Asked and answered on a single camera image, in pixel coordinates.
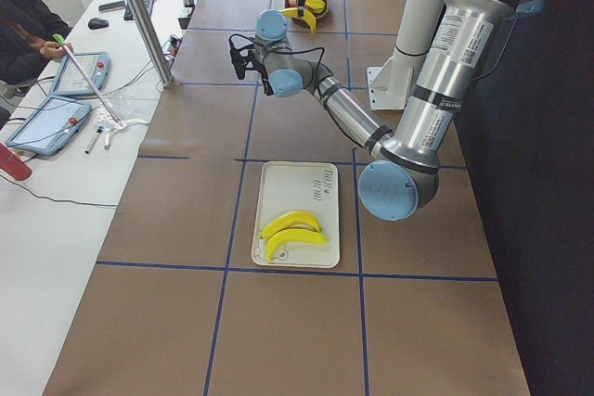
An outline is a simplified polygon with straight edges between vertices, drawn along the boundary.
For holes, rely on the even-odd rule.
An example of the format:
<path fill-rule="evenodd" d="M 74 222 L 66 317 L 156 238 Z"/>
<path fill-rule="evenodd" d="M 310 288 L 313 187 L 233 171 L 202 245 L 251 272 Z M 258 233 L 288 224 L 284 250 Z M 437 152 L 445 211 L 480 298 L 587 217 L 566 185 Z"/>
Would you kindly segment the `black smartphone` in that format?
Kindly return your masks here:
<path fill-rule="evenodd" d="M 117 10 L 121 10 L 121 9 L 125 9 L 125 8 L 126 8 L 125 1 L 115 1 L 115 2 L 109 2 L 106 4 L 99 5 L 98 12 L 99 13 L 107 13 L 107 12 L 117 11 Z"/>

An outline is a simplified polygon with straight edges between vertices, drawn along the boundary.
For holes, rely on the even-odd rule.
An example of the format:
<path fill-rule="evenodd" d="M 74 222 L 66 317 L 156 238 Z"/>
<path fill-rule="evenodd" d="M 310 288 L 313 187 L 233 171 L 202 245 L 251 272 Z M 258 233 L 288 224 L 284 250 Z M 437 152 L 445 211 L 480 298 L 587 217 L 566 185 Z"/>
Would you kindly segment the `yellow banana carried to tray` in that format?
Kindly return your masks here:
<path fill-rule="evenodd" d="M 262 236 L 266 241 L 266 260 L 271 262 L 275 252 L 284 244 L 291 242 L 313 245 L 325 245 L 328 239 L 324 233 L 304 228 L 288 228 L 280 230 L 270 236 Z"/>

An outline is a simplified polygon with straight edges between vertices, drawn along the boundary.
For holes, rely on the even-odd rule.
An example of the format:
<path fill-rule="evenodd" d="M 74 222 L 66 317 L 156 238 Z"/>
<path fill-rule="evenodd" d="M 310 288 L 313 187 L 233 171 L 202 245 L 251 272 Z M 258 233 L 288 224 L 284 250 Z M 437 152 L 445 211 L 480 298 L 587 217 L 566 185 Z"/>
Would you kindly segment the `white pedestal column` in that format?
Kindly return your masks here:
<path fill-rule="evenodd" d="M 443 6 L 444 0 L 406 0 L 394 52 L 404 57 L 425 55 Z"/>

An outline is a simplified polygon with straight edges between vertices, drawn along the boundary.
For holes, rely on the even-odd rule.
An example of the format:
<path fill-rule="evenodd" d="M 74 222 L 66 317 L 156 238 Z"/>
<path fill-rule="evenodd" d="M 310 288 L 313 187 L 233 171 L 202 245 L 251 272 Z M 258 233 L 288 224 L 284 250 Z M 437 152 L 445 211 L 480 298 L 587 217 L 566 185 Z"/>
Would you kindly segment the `black marker pen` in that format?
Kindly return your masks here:
<path fill-rule="evenodd" d="M 94 147 L 97 144 L 97 141 L 99 139 L 99 137 L 103 134 L 104 128 L 103 127 L 98 127 L 95 131 L 95 133 L 93 134 L 91 140 L 89 141 L 89 143 L 86 145 L 85 149 L 84 149 L 84 154 L 85 155 L 90 155 L 91 152 L 93 151 Z"/>

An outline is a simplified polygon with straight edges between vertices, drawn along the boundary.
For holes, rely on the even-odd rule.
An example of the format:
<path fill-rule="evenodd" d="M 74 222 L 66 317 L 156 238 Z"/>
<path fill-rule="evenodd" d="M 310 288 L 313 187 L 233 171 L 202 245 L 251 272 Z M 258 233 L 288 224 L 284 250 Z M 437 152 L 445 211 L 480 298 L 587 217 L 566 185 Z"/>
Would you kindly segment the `aluminium frame post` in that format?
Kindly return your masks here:
<path fill-rule="evenodd" d="M 142 0 L 126 1 L 133 13 L 134 22 L 136 23 L 136 27 L 140 32 L 150 60 L 157 71 L 161 84 L 164 88 L 166 88 L 171 85 L 173 76 L 163 54 L 161 44 L 152 25 L 149 13 Z"/>

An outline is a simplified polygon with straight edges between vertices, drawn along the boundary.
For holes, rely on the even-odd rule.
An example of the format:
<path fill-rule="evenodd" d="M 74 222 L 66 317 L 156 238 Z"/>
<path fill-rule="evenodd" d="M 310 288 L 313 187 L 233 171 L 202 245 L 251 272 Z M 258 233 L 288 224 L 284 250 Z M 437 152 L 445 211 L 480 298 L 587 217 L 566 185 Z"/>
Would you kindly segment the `person in dark clothes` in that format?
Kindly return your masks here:
<path fill-rule="evenodd" d="M 65 56 L 54 36 L 70 32 L 43 0 L 1 0 L 1 80 L 20 84 L 39 76 L 50 60 Z"/>

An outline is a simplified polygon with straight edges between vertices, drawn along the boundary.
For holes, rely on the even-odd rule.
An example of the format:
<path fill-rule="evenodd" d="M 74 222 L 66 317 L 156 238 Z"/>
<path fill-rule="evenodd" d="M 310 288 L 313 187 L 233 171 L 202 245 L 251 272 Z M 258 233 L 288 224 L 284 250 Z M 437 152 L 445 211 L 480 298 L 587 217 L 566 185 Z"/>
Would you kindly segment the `black computer mouse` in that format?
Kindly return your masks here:
<path fill-rule="evenodd" d="M 91 18 L 87 23 L 87 26 L 90 30 L 104 29 L 107 28 L 109 25 L 109 22 L 106 19 L 102 18 Z"/>

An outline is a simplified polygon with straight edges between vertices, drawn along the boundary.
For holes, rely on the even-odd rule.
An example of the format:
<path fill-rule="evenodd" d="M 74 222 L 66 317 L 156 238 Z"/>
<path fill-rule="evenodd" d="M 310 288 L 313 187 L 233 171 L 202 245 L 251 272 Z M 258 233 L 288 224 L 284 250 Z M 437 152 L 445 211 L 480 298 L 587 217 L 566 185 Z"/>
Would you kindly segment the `brown wicker basket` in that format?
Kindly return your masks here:
<path fill-rule="evenodd" d="M 285 0 L 286 7 L 297 7 L 297 0 Z M 328 7 L 328 0 L 305 0 L 304 9 L 315 16 L 322 15 Z"/>

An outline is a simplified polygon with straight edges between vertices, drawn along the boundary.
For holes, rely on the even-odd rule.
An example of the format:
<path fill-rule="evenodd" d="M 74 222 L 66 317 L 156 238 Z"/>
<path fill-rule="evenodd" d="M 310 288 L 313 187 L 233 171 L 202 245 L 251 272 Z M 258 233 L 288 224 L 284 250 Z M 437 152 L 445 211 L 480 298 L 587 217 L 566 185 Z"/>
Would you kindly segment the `yellow banana basket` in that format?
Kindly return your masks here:
<path fill-rule="evenodd" d="M 300 9 L 298 7 L 288 7 L 280 9 L 279 12 L 285 17 L 289 19 L 298 19 L 303 21 L 309 27 L 310 33 L 315 33 L 317 28 L 317 18 L 314 13 L 311 11 L 303 8 Z"/>
<path fill-rule="evenodd" d="M 297 226 L 298 228 L 308 227 L 309 229 L 321 232 L 322 227 L 317 217 L 309 211 L 291 211 L 279 216 L 276 220 L 269 223 L 260 232 L 261 239 L 269 239 L 274 234 Z"/>

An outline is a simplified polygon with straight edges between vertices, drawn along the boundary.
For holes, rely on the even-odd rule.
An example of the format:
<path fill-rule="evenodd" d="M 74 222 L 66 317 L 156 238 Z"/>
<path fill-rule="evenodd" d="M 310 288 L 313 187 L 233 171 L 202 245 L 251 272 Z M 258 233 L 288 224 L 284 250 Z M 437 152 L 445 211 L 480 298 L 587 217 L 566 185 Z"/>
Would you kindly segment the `white pink long stick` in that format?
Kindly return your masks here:
<path fill-rule="evenodd" d="M 88 86 L 95 93 L 95 95 L 97 96 L 97 98 L 99 99 L 99 101 L 101 102 L 101 104 L 103 105 L 103 107 L 106 109 L 106 111 L 109 113 L 109 115 L 112 117 L 112 119 L 118 125 L 124 127 L 123 121 L 120 120 L 117 117 L 117 115 L 115 114 L 115 111 L 113 110 L 113 108 L 112 108 L 110 102 L 108 101 L 108 99 L 106 99 L 102 95 L 102 93 L 97 89 L 97 87 L 96 87 L 95 83 L 93 82 L 92 78 L 86 73 L 86 71 L 84 70 L 84 67 L 80 64 L 80 62 L 77 60 L 77 58 L 75 57 L 75 55 L 72 53 L 72 51 L 68 47 L 67 43 L 65 42 L 63 36 L 61 34 L 59 34 L 59 33 L 54 33 L 53 34 L 53 38 L 58 43 L 58 45 L 62 47 L 62 49 L 64 50 L 65 54 L 70 59 L 71 63 L 75 66 L 75 68 L 79 71 L 79 73 L 81 74 L 81 76 L 85 79 L 85 81 L 87 82 Z"/>

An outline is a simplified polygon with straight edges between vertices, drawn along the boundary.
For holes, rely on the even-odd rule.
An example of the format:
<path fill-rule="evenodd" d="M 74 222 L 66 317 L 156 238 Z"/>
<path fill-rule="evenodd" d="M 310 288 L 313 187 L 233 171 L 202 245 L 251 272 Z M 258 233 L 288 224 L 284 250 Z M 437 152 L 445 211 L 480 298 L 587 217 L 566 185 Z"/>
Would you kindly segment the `white bear print tray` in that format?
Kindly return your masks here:
<path fill-rule="evenodd" d="M 332 268 L 340 259 L 338 170 L 323 162 L 269 161 L 261 173 L 252 260 L 261 266 Z M 260 232 L 279 216 L 309 211 L 319 220 L 328 239 L 325 245 L 291 242 L 282 245 L 271 262 Z"/>

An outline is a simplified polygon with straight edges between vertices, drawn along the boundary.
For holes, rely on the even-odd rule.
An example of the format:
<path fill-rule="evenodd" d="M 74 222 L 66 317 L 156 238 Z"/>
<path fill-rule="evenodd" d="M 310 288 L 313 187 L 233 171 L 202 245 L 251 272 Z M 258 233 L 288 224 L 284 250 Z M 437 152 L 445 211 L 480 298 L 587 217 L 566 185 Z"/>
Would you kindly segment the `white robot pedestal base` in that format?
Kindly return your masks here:
<path fill-rule="evenodd" d="M 413 82 L 410 67 L 394 68 L 391 64 L 367 67 L 369 104 L 373 110 L 403 110 Z"/>

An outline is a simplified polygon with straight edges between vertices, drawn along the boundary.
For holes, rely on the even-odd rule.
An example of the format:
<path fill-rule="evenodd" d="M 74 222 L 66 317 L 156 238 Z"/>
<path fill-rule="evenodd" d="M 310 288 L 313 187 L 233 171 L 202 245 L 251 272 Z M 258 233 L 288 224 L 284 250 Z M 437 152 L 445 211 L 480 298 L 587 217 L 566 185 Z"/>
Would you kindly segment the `blue teach pendant near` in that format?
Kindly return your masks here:
<path fill-rule="evenodd" d="M 64 148 L 92 113 L 89 103 L 51 95 L 6 140 L 6 146 L 42 156 Z"/>

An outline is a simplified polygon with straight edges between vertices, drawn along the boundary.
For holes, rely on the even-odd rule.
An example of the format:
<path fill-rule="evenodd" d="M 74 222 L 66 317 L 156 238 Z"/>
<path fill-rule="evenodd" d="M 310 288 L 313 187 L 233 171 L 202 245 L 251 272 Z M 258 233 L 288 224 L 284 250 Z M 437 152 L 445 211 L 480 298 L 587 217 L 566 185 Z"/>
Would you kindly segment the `small yellow banana underneath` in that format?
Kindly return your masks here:
<path fill-rule="evenodd" d="M 314 14 L 321 14 L 326 8 L 326 2 L 322 0 L 305 0 L 305 8 Z"/>

